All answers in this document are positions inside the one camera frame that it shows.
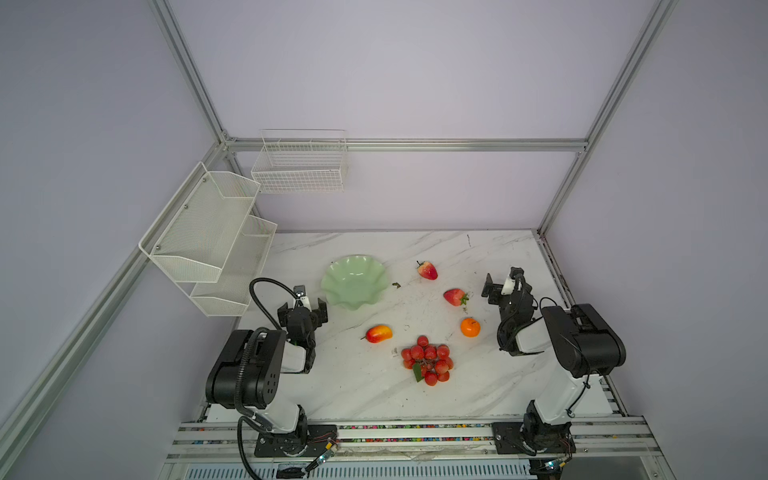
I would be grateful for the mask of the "fake strawberry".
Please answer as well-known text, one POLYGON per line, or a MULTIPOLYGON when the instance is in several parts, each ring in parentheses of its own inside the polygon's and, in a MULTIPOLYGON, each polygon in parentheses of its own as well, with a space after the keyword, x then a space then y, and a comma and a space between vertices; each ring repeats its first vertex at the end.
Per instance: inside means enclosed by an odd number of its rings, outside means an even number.
POLYGON ((460 289, 453 288, 443 293, 443 298, 452 306, 461 307, 465 306, 468 302, 468 294, 460 289))
POLYGON ((419 262, 417 273, 424 279, 434 281, 438 278, 436 267, 429 261, 419 262))

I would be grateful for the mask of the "green wavy fruit bowl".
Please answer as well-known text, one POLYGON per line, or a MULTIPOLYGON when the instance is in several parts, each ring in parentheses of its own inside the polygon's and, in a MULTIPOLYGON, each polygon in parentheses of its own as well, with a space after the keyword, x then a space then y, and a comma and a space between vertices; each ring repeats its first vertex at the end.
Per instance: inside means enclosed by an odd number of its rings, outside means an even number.
POLYGON ((332 262, 321 280, 327 302, 348 311, 374 305, 390 287, 384 265, 365 255, 348 256, 332 262))

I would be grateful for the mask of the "fake orange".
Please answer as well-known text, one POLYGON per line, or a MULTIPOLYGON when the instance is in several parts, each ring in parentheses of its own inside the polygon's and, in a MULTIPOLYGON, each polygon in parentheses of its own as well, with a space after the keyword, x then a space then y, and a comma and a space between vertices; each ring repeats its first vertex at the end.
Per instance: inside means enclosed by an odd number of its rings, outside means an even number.
POLYGON ((475 338, 481 333, 481 330, 481 324, 474 318, 465 318, 460 323, 460 331, 465 337, 475 338))

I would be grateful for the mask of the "red yellow fake mango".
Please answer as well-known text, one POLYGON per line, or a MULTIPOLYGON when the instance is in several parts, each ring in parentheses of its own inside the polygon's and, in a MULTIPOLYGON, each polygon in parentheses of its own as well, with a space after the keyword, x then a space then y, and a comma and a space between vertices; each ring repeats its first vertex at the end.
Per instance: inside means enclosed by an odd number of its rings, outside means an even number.
POLYGON ((393 331, 387 325, 376 325, 365 333, 363 340, 371 344, 378 344, 393 337, 393 331))

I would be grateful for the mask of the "red lychee bunch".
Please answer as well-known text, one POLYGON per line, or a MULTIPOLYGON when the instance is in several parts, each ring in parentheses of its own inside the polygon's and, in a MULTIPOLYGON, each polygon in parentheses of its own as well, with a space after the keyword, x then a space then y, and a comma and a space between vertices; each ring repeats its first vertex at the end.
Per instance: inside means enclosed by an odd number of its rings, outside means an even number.
POLYGON ((454 369, 451 349, 447 344, 436 344, 426 335, 417 337, 413 345, 400 350, 403 367, 411 371, 416 382, 428 386, 448 382, 454 369))

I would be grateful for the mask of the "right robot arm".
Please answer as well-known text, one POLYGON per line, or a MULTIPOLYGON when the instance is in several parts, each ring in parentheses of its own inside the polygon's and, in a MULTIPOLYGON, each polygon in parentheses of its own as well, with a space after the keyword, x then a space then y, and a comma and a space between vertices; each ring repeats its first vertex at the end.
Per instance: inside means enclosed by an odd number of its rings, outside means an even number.
POLYGON ((498 308, 500 351, 523 357, 550 348, 559 364, 541 394, 529 402, 521 423, 511 431, 494 426, 497 441, 531 455, 566 450, 572 445, 575 409, 592 383, 625 363, 623 341, 588 303, 565 309, 551 300, 544 306, 519 267, 503 283, 487 275, 481 297, 498 308))

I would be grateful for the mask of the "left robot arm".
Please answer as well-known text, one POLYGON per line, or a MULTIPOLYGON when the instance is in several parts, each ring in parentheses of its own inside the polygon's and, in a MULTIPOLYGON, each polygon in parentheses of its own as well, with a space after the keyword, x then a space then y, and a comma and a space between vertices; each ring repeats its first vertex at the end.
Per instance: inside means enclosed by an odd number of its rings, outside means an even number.
POLYGON ((327 304, 283 305, 282 328, 233 331, 205 385, 206 400, 246 417, 254 429, 270 435, 303 435, 303 408, 278 395, 282 375, 307 374, 316 359, 317 329, 328 322, 327 304))

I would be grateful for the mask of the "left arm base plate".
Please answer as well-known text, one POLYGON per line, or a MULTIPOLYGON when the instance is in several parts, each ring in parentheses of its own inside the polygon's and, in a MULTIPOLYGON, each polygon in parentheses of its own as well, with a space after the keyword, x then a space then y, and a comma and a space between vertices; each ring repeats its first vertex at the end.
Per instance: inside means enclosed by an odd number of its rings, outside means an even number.
POLYGON ((338 429, 330 424, 309 424, 297 431, 259 436, 253 454, 256 458, 317 457, 338 439, 338 429))

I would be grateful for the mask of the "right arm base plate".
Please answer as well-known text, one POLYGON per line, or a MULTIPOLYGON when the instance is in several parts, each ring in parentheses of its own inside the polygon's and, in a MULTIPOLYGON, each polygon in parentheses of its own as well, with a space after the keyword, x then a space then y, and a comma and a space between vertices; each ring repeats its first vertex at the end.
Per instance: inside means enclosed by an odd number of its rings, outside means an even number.
POLYGON ((570 432, 570 423, 562 425, 523 422, 496 422, 491 424, 492 437, 498 454, 558 455, 573 454, 576 450, 570 432))

